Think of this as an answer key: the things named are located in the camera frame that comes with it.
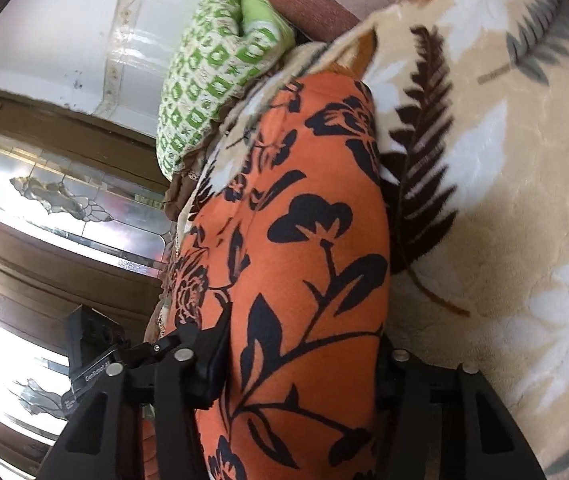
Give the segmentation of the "green patterned pillow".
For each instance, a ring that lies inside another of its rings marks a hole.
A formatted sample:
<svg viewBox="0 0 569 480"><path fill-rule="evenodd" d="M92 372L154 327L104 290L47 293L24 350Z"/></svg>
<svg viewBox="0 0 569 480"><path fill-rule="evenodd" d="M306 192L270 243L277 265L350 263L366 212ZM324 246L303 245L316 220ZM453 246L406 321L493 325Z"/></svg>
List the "green patterned pillow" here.
<svg viewBox="0 0 569 480"><path fill-rule="evenodd" d="M155 153L166 179L186 167L254 81L294 46L295 35L268 0L200 0L163 82Z"/></svg>

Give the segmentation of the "orange black floral garment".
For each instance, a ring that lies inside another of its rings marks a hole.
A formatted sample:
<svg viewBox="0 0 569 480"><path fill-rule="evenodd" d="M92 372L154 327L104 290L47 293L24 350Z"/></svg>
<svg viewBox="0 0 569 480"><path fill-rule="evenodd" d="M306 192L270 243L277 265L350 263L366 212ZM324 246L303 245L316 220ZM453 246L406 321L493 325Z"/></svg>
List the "orange black floral garment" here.
<svg viewBox="0 0 569 480"><path fill-rule="evenodd" d="M291 82L181 244L167 325L230 318L222 397L196 415L213 479L354 479L373 468L389 228L373 99Z"/></svg>

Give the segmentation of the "beige leaf-print fleece blanket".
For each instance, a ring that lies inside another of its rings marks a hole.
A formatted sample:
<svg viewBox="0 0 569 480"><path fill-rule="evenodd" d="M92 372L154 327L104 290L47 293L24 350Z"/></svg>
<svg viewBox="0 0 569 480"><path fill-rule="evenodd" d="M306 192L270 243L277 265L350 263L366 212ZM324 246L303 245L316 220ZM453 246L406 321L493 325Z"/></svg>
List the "beige leaf-print fleece blanket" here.
<svg viewBox="0 0 569 480"><path fill-rule="evenodd" d="M193 323L167 320L199 208L278 92L326 72L373 99L390 247L380 344L482 373L543 479L569 469L569 0L406 0L288 54L170 179L164 332Z"/></svg>

